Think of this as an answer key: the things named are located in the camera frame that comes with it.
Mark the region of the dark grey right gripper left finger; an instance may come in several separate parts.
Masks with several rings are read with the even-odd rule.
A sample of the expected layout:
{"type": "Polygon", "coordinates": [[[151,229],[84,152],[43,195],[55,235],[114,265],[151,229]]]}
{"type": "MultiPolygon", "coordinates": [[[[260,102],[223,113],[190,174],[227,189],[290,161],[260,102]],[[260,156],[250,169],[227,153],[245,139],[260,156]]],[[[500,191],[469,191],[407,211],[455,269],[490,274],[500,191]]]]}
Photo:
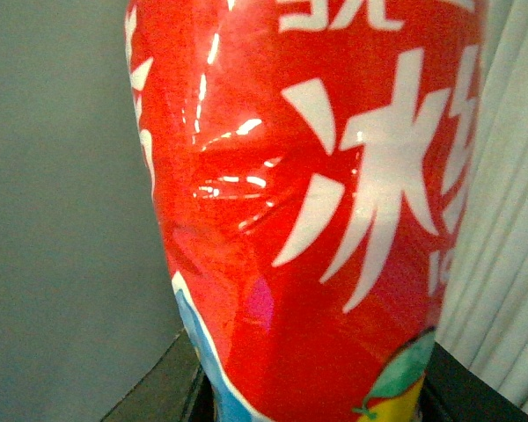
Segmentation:
{"type": "Polygon", "coordinates": [[[184,329],[137,385],[103,418],[112,422],[212,421],[209,380],[184,329]]]}

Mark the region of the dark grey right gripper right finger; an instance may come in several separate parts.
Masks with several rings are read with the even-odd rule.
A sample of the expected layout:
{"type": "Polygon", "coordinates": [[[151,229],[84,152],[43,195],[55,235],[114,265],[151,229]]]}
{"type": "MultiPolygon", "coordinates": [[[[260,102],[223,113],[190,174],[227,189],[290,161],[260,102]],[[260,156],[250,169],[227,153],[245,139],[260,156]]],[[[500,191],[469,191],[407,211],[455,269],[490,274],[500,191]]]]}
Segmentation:
{"type": "Polygon", "coordinates": [[[439,344],[420,397],[427,422],[528,422],[528,415],[461,365],[439,344]]]}

